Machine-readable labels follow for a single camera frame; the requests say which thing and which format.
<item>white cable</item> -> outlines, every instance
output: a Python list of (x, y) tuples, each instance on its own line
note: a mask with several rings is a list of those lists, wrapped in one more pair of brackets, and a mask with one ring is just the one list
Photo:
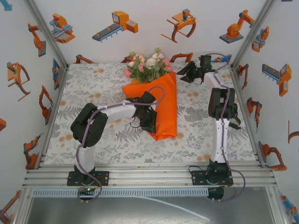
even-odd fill
[(199, 215), (199, 214), (197, 214), (197, 213), (195, 213), (195, 212), (193, 212), (193, 211), (190, 211), (190, 210), (188, 210), (188, 209), (182, 208), (182, 207), (177, 206), (177, 205), (175, 205), (175, 204), (171, 204), (171, 203), (168, 203), (168, 202), (164, 202), (164, 201), (161, 201), (161, 200), (158, 200), (158, 199), (154, 199), (154, 198), (151, 198), (151, 197), (142, 197), (142, 196), (131, 196), (131, 197), (136, 197), (136, 198), (141, 198), (141, 199), (146, 199), (146, 200), (151, 200), (151, 201), (154, 201), (154, 202), (159, 202), (159, 203), (162, 203), (162, 204), (166, 204), (166, 205), (172, 206), (172, 207), (174, 207), (174, 208), (181, 209), (181, 210), (183, 210), (183, 211), (189, 212), (190, 214), (195, 215), (195, 216), (197, 216), (197, 217), (199, 217), (199, 218), (202, 218), (202, 219), (205, 219), (205, 220), (207, 220), (207, 221), (210, 221), (210, 219), (207, 218), (207, 217), (201, 216), (201, 215)]

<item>bouquet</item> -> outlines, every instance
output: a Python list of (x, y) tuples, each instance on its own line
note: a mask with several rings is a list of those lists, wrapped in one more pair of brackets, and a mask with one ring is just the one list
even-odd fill
[(167, 73), (173, 72), (169, 60), (164, 58), (160, 51), (160, 48), (156, 48), (156, 53), (146, 61), (142, 55), (131, 52), (130, 56), (133, 57), (133, 61), (128, 64), (125, 76), (136, 78), (139, 83), (150, 83)]

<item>purple cable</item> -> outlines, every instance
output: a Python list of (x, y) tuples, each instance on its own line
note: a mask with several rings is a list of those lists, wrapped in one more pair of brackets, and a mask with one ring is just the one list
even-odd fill
[[(100, 186), (100, 191), (98, 192), (98, 194), (97, 194), (94, 198), (90, 199), (89, 201), (86, 201), (86, 203), (88, 203), (88, 202), (92, 202), (92, 201), (95, 200), (98, 196), (100, 196), (100, 194), (102, 193), (102, 184), (101, 184), (101, 182), (100, 182), (97, 178), (95, 178), (93, 175), (89, 174), (89, 173), (88, 173), (88, 172), (81, 166), (81, 164), (80, 164), (80, 160), (79, 160), (79, 151), (80, 151), (80, 148), (82, 148), (82, 146), (85, 144), (85, 140), (86, 140), (86, 138), (87, 138), (87, 133), (88, 133), (89, 127), (90, 127), (90, 125), (91, 125), (91, 122), (92, 122), (94, 116), (95, 116), (97, 113), (101, 112), (101, 111), (104, 111), (104, 110), (107, 110), (107, 109), (110, 109), (110, 108), (114, 108), (114, 107), (117, 107), (117, 106), (125, 106), (125, 105), (151, 106), (151, 105), (157, 105), (157, 104), (159, 104), (159, 103), (164, 99), (164, 97), (165, 97), (165, 91), (164, 91), (164, 89), (163, 89), (161, 86), (154, 86), (154, 87), (152, 87), (152, 88), (149, 89), (149, 92), (152, 91), (153, 89), (156, 89), (156, 88), (161, 89), (162, 92), (163, 92), (163, 95), (162, 95), (161, 99), (158, 100), (157, 102), (154, 102), (154, 103), (152, 103), (152, 104), (131, 103), (131, 102), (129, 102), (129, 103), (115, 104), (115, 105), (111, 105), (111, 106), (103, 107), (103, 108), (100, 108), (100, 109), (96, 110), (95, 112), (93, 112), (93, 114), (92, 114), (91, 117), (89, 118), (88, 123), (87, 123), (87, 126), (86, 126), (86, 129), (85, 129), (85, 132), (84, 132), (84, 135), (83, 135), (82, 143), (78, 146), (77, 151), (76, 151), (76, 159), (77, 159), (77, 163), (78, 163), (78, 166), (80, 167), (80, 169), (81, 169), (86, 175), (88, 175), (90, 178), (92, 178), (94, 181), (96, 181), (96, 182), (98, 183), (98, 185)], [(81, 202), (83, 202), (83, 200), (80, 198), (80, 193), (81, 193), (82, 191), (86, 191), (86, 189), (81, 189), (81, 190), (79, 190), (78, 193), (77, 193), (77, 198), (78, 198), (79, 200), (81, 200)]]
[[(219, 80), (219, 79), (217, 78), (217, 76), (216, 76), (216, 73), (217, 73), (220, 69), (222, 69), (222, 68), (224, 68), (224, 67), (226, 67), (226, 66), (228, 65), (228, 58), (227, 58), (225, 55), (223, 55), (223, 54), (219, 54), (219, 53), (211, 53), (211, 54), (206, 54), (206, 55), (220, 55), (220, 56), (223, 56), (223, 57), (225, 57), (225, 58), (227, 59), (227, 63), (226, 63), (225, 65), (221, 66), (220, 68), (216, 69), (216, 71), (215, 71), (215, 73), (214, 73), (214, 77), (215, 77), (216, 81), (218, 82), (218, 84), (219, 84), (221, 87), (226, 88), (226, 89), (228, 90), (228, 94), (227, 94), (226, 99), (225, 99), (224, 107), (223, 107), (222, 112), (221, 112), (221, 115), (220, 115), (221, 121), (222, 121), (222, 123), (223, 123), (223, 125), (222, 125), (221, 147), (224, 148), (224, 120), (223, 120), (223, 115), (224, 115), (224, 112), (225, 112), (225, 110), (226, 110), (226, 107), (228, 106), (228, 99), (229, 99), (229, 95), (230, 95), (230, 88), (229, 88), (228, 86), (225, 86), (225, 85), (221, 84), (220, 80)], [(222, 155), (223, 155), (223, 158), (224, 158), (225, 163), (226, 163), (227, 166), (228, 166), (228, 169), (229, 169), (230, 171), (233, 171), (233, 172), (236, 172), (236, 173), (240, 174), (241, 177), (243, 178), (243, 182), (244, 182), (241, 191), (240, 191), (237, 195), (235, 195), (235, 196), (233, 196), (233, 197), (231, 197), (231, 198), (228, 198), (228, 199), (224, 199), (224, 200), (219, 201), (219, 202), (228, 202), (228, 201), (231, 201), (231, 200), (233, 200), (233, 199), (236, 199), (237, 197), (239, 197), (239, 196), (244, 192), (244, 190), (245, 190), (245, 186), (246, 186), (246, 180), (245, 180), (244, 175), (243, 175), (239, 170), (235, 170), (235, 169), (232, 169), (232, 168), (230, 167), (230, 165), (229, 165), (229, 163), (228, 163), (228, 161), (227, 161), (227, 159), (226, 159), (226, 157), (225, 157), (224, 149), (222, 149)]]

